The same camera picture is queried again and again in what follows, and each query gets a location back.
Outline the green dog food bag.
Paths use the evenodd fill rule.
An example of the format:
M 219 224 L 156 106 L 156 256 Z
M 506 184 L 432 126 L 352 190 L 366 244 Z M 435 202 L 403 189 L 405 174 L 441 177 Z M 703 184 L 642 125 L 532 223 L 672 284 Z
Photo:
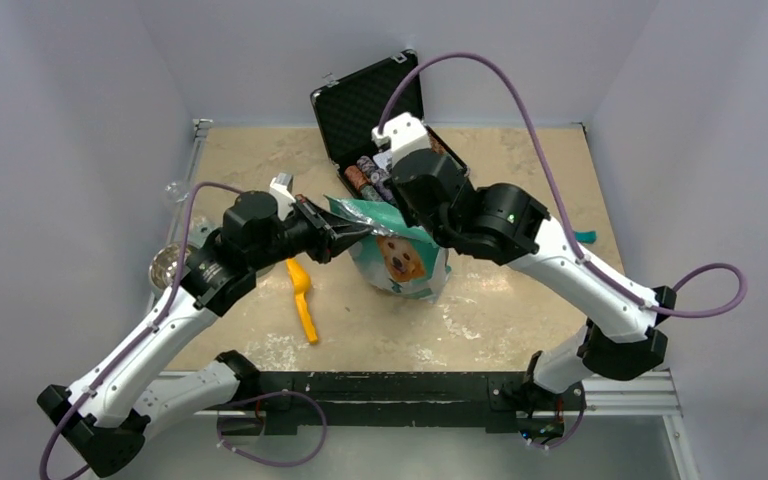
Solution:
M 332 213 L 366 224 L 372 232 L 348 253 L 374 287 L 414 300 L 437 301 L 449 280 L 449 251 L 420 227 L 409 227 L 400 211 L 384 202 L 327 198 Z

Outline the yellow plastic scoop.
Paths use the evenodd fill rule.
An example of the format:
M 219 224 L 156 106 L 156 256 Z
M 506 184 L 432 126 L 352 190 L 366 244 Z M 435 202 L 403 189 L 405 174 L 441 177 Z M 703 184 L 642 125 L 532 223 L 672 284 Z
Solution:
M 306 295 L 312 289 L 312 281 L 302 265 L 294 258 L 286 261 L 286 268 L 293 286 L 293 297 L 301 326 L 309 344 L 317 344 L 319 336 L 309 310 Z

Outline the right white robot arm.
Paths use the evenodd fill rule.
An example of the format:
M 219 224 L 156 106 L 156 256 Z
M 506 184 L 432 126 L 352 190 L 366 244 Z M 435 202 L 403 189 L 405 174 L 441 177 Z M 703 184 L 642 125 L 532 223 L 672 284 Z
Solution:
M 544 407 L 594 374 L 628 381 L 664 362 L 668 338 L 657 328 L 657 313 L 611 285 L 652 303 L 674 294 L 637 284 L 595 259 L 607 276 L 598 277 L 576 258 L 562 224 L 522 188 L 509 183 L 476 188 L 454 159 L 430 149 L 395 161 L 390 181 L 408 225 L 424 228 L 444 248 L 531 277 L 586 316 L 572 337 L 534 357 L 521 381 L 529 404 Z

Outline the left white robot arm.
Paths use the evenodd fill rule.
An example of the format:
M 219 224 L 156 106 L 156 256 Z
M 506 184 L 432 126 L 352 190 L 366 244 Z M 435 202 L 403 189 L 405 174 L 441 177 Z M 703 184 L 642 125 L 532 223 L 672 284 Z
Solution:
M 240 193 L 220 227 L 179 263 L 172 284 L 134 330 L 83 377 L 40 393 L 37 402 L 54 423 L 54 437 L 65 439 L 88 470 L 105 478 L 187 416 L 268 399 L 260 370 L 235 351 L 175 382 L 158 377 L 191 340 L 255 289 L 262 271 L 300 254 L 326 264 L 371 231 L 302 195 L 281 207 L 270 193 Z

